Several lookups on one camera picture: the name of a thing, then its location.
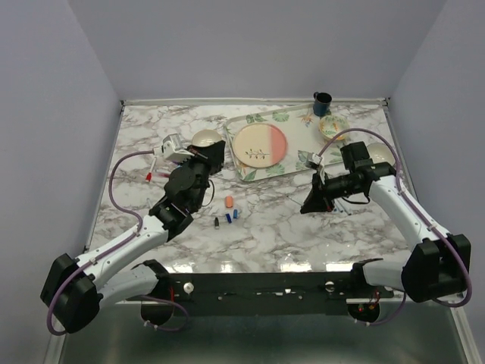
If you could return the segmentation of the blue acrylic marker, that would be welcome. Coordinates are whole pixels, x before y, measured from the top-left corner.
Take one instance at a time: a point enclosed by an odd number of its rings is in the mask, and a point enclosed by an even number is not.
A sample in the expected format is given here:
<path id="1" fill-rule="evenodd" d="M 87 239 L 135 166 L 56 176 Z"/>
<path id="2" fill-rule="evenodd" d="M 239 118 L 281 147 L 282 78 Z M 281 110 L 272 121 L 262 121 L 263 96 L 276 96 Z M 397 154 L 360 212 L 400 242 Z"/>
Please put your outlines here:
<path id="1" fill-rule="evenodd" d="M 340 204 L 340 202 L 338 200 L 335 200 L 335 205 L 336 207 L 342 212 L 342 213 L 346 213 L 346 210 L 344 209 L 344 207 Z"/>

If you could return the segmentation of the orange highlighter cap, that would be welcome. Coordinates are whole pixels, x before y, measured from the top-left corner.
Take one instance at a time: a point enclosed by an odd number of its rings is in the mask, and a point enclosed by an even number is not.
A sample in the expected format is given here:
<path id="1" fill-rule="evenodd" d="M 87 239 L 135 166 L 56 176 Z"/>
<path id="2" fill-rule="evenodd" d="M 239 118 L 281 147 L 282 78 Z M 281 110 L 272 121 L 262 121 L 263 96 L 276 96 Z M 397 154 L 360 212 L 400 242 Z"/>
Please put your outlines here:
<path id="1" fill-rule="evenodd" d="M 232 196 L 227 196 L 227 197 L 225 198 L 225 206 L 226 206 L 228 209 L 233 208 L 233 197 L 232 197 Z"/>

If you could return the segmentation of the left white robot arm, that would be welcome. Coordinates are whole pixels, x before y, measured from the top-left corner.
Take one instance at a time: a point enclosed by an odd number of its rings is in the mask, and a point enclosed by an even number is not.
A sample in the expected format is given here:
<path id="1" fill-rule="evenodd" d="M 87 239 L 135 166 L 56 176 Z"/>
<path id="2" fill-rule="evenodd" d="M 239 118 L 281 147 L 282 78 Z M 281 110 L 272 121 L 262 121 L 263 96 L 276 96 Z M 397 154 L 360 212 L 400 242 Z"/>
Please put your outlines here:
<path id="1" fill-rule="evenodd" d="M 48 308 L 46 326 L 50 334 L 62 336 L 85 328 L 111 303 L 147 295 L 161 299 L 168 289 L 167 279 L 142 265 L 123 273 L 122 269 L 155 247 L 181 233 L 203 205 L 210 177 L 224 166 L 226 143 L 210 146 L 190 145 L 175 149 L 164 142 L 162 155 L 178 164 L 164 186 L 164 196 L 145 216 L 125 209 L 137 223 L 95 251 L 76 258 L 63 254 L 49 269 L 40 298 Z"/>

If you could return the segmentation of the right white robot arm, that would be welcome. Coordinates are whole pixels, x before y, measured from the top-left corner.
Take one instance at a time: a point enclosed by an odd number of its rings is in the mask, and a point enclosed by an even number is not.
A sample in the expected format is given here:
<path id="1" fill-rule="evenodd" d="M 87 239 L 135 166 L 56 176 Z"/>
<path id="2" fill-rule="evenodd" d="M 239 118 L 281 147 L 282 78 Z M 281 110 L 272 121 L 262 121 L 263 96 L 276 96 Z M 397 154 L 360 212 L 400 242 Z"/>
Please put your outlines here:
<path id="1" fill-rule="evenodd" d="M 363 194 L 390 217 L 411 252 L 402 262 L 368 259 L 355 263 L 348 280 L 350 291 L 366 297 L 376 286 L 389 287 L 416 303 L 468 291 L 469 240 L 438 224 L 401 185 L 395 167 L 374 162 L 363 142 L 344 146 L 340 153 L 348 172 L 339 177 L 328 177 L 322 157 L 308 154 L 305 164 L 315 173 L 300 212 L 330 212 L 336 199 Z"/>

